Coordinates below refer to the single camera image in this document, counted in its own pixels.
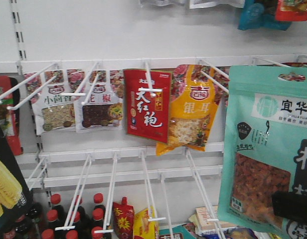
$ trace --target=packaged food bag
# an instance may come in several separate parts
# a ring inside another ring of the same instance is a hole
[[[0,95],[17,85],[17,80],[8,76],[0,76]],[[0,126],[14,155],[22,154],[19,140],[19,109],[8,110],[8,106],[19,103],[19,90],[16,90],[4,99],[0,104]]]
[[[135,219],[134,207],[128,205],[127,197],[122,203],[113,202],[114,231],[119,239],[132,239]]]
[[[68,82],[67,74],[64,74],[62,70],[46,71],[43,77],[40,76],[33,80],[37,80],[37,84],[44,84],[53,76],[56,76],[56,79],[31,99],[37,135],[55,129],[75,131],[73,103],[76,98],[61,95],[61,93],[74,91],[73,84]]]
[[[159,142],[168,142],[171,72],[151,71],[154,89],[162,89],[151,97],[146,71],[124,70],[127,101],[127,133]]]
[[[0,127],[0,229],[11,225],[31,206],[32,196]]]
[[[286,31],[291,22],[275,19],[277,4],[277,0],[246,0],[238,29],[248,30],[266,27]]]
[[[305,80],[281,78],[290,73]],[[303,205],[290,198],[307,196],[307,68],[232,66],[229,91],[219,219],[306,238]],[[277,193],[292,217],[280,217]]]
[[[307,21],[307,0],[279,0],[276,19],[279,21]]]
[[[122,72],[95,70],[86,83],[84,93],[88,93],[97,74],[98,80],[85,105],[86,97],[75,101],[76,132],[91,132],[101,129],[122,129],[123,119],[123,79]]]
[[[152,216],[154,217],[154,208],[151,206]],[[158,221],[149,221],[148,208],[143,209],[135,215],[134,221],[134,239],[158,239],[159,224]]]
[[[179,65],[173,72],[168,144],[158,142],[156,155],[188,146],[204,151],[218,105],[215,87],[200,71],[208,67]]]

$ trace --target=yellow package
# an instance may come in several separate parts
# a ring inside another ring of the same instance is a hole
[[[148,208],[135,215],[134,239],[159,239],[159,224],[157,221],[149,222]]]
[[[216,89],[201,70],[209,72],[201,65],[179,65],[174,70],[168,144],[157,143],[157,156],[180,146],[205,151],[218,105]]]

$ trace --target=red bottle cap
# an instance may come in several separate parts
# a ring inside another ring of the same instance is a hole
[[[76,212],[75,218],[74,218],[74,222],[78,222],[80,220],[80,213]]]
[[[77,204],[78,197],[79,195],[76,196],[75,205]],[[79,205],[81,205],[82,203],[83,203],[83,198],[80,198]]]
[[[96,193],[94,195],[94,203],[100,204],[103,202],[103,200],[104,200],[104,195],[102,193]]]
[[[76,230],[70,230],[66,233],[66,239],[78,239],[78,232]]]
[[[54,239],[54,231],[53,229],[46,229],[45,231],[43,231],[42,233],[42,239]]]
[[[61,201],[61,197],[60,197],[60,194],[58,193],[55,193],[50,197],[50,202],[52,204],[59,204],[60,201]]]
[[[104,218],[104,210],[101,209],[101,208],[96,208],[94,211],[93,211],[93,219],[94,220],[101,220]]]
[[[102,230],[102,229],[103,229],[102,227],[94,227],[92,229],[92,237],[93,237],[93,239],[101,239],[103,237],[102,233],[95,233],[95,231],[99,231],[99,230]]]
[[[58,219],[58,212],[57,210],[53,209],[53,210],[49,210],[47,213],[47,220],[49,222],[53,222],[55,220]]]

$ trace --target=teal snack bag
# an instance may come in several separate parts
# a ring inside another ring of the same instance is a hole
[[[307,202],[307,68],[232,66],[229,77],[218,217],[307,238],[307,204],[289,197]]]

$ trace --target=brand logo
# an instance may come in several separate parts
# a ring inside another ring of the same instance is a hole
[[[93,92],[94,93],[103,93],[106,91],[106,88],[105,88],[105,85],[95,85],[94,86],[94,89],[93,89]]]
[[[190,97],[197,101],[202,101],[209,97],[210,87],[190,86],[190,88],[191,88]]]
[[[59,86],[56,85],[56,86],[49,86],[48,87],[48,92],[53,94],[53,95],[60,94],[64,91],[65,91],[64,85],[59,85]]]

